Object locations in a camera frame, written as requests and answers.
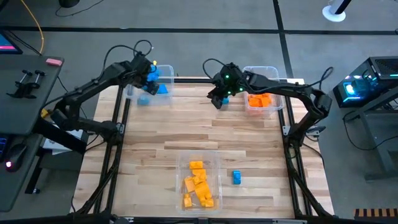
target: plastic bin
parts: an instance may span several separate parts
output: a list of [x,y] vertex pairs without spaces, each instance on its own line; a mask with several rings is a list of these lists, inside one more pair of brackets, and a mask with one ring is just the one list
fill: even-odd
[[124,89],[124,95],[137,105],[170,105],[173,99],[174,91],[174,69],[170,65],[157,65],[159,79],[156,82],[159,85],[165,85],[167,93],[151,95],[144,90],[127,85]]
[[[270,80],[279,81],[278,70],[271,66],[247,66],[243,68],[243,71],[249,71],[259,75],[264,75]],[[271,105],[268,107],[252,107],[249,105],[248,93],[244,92],[244,103],[246,105],[246,112],[254,116],[269,116],[273,112],[283,108],[282,96],[271,94],[271,99]]]
[[[206,169],[207,183],[214,200],[214,207],[206,208],[200,205],[200,201],[195,192],[192,192],[192,207],[185,208],[183,204],[183,195],[188,193],[185,187],[184,179],[193,176],[189,169],[190,161],[203,161],[203,168]],[[223,194],[221,191],[220,176],[220,157],[216,151],[182,151],[177,156],[177,172],[175,176],[175,196],[177,211],[183,215],[209,215],[214,214],[223,208]]]

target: wooden tabletop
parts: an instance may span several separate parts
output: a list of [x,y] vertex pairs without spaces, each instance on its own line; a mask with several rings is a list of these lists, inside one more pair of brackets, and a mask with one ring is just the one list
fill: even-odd
[[[268,118],[248,116],[243,94],[231,97],[227,110],[216,110],[206,98],[212,88],[209,84],[175,84],[172,106],[131,105],[114,214],[181,217],[175,208],[176,155],[184,150],[204,149],[217,150],[221,157],[224,205],[211,217],[294,217],[277,113]],[[113,86],[101,92],[95,120],[111,120],[117,91]],[[297,99],[292,99],[292,106],[297,122],[307,111]],[[316,142],[306,139],[305,143],[318,149]],[[73,200],[76,209],[98,185],[104,152],[102,145],[85,154]],[[301,152],[308,188],[326,211],[333,213],[322,160],[304,146]],[[242,173],[241,185],[232,184],[235,169]],[[108,195],[105,192],[103,205]],[[299,190],[298,195],[304,211]]]

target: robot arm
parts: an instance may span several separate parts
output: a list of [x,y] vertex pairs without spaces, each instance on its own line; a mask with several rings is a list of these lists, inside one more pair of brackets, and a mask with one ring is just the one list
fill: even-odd
[[293,146],[301,146],[305,132],[315,123],[326,118],[331,106],[331,98],[309,85],[282,83],[252,72],[241,72],[238,66],[229,63],[217,73],[212,83],[216,86],[208,93],[208,98],[217,109],[222,106],[223,98],[246,91],[249,94],[273,93],[298,98],[304,103],[308,113],[297,124],[291,124],[287,139]]
[[92,131],[100,134],[104,141],[116,144],[120,141],[121,135],[119,132],[123,131],[122,127],[111,121],[100,123],[81,118],[79,116],[80,106],[84,101],[113,85],[125,87],[127,84],[132,84],[136,88],[142,88],[146,92],[155,95],[159,85],[155,82],[147,81],[147,76],[150,72],[154,72],[151,68],[151,62],[141,52],[138,52],[131,62],[113,63],[103,71],[99,78],[93,79],[65,95],[56,104],[51,118],[62,130],[82,129]]

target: pc case with blue lighting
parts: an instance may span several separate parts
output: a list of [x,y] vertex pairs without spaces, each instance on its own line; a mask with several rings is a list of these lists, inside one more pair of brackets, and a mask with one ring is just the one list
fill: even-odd
[[398,56],[369,57],[334,87],[340,108],[361,107],[398,85]]

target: monitor screen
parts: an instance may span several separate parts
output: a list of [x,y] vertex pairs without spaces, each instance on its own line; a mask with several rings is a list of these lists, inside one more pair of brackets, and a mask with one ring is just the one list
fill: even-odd
[[18,46],[11,42],[4,34],[0,33],[0,54],[21,54]]

